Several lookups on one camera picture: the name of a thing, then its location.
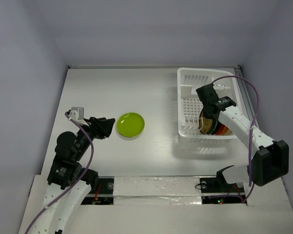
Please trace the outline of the lime green plate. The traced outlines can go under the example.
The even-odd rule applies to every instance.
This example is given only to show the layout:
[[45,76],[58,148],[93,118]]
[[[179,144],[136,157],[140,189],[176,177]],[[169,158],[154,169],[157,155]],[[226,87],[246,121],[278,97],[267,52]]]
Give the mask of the lime green plate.
[[138,113],[125,113],[119,117],[116,128],[123,137],[137,137],[145,128],[145,120]]

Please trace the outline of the blue white patterned plate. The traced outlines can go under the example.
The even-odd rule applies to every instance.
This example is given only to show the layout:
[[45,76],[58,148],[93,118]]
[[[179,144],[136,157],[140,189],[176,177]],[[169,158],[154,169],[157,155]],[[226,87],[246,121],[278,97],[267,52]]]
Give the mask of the blue white patterned plate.
[[219,121],[217,121],[216,125],[215,125],[215,128],[213,129],[213,131],[211,132],[211,135],[216,135],[217,132],[220,130],[221,128],[221,123]]

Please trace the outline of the yellow brown patterned plate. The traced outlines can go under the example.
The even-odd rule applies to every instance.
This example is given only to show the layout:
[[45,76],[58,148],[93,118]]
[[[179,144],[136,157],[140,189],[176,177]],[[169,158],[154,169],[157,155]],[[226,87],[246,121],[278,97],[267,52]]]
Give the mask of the yellow brown patterned plate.
[[214,119],[206,118],[204,115],[204,110],[201,111],[199,117],[199,130],[203,135],[211,135],[215,130],[217,121]]

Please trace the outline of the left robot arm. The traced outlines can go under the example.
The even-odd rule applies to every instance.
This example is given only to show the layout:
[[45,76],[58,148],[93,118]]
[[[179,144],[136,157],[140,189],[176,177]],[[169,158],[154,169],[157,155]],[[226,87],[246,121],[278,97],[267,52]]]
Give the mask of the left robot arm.
[[93,140],[108,138],[115,119],[85,119],[76,117],[76,113],[65,113],[79,130],[58,136],[42,209],[26,228],[27,234],[66,233],[85,197],[100,190],[98,172],[90,169],[95,151]]

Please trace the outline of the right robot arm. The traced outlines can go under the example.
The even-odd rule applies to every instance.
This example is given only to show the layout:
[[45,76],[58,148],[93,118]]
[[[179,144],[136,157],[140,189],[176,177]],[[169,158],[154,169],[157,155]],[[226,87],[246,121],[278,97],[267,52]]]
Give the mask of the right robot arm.
[[203,104],[203,116],[228,127],[249,152],[247,165],[230,166],[215,179],[218,190],[226,191],[237,182],[262,187],[289,172],[285,141],[276,141],[252,125],[231,98],[218,96],[212,84],[196,89],[196,93]]

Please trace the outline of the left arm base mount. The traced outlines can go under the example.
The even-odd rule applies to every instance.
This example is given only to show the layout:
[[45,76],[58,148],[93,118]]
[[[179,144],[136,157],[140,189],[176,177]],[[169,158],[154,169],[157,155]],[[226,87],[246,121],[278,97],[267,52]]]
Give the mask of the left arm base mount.
[[114,177],[99,177],[97,190],[91,191],[82,201],[82,205],[113,205]]

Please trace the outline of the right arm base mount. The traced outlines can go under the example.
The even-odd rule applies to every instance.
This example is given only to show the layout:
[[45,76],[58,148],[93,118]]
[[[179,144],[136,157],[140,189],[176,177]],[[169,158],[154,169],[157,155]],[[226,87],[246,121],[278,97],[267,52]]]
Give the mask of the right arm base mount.
[[202,204],[241,204],[245,198],[243,185],[228,184],[223,176],[223,171],[230,168],[228,166],[219,170],[215,177],[201,177],[195,189],[201,192]]

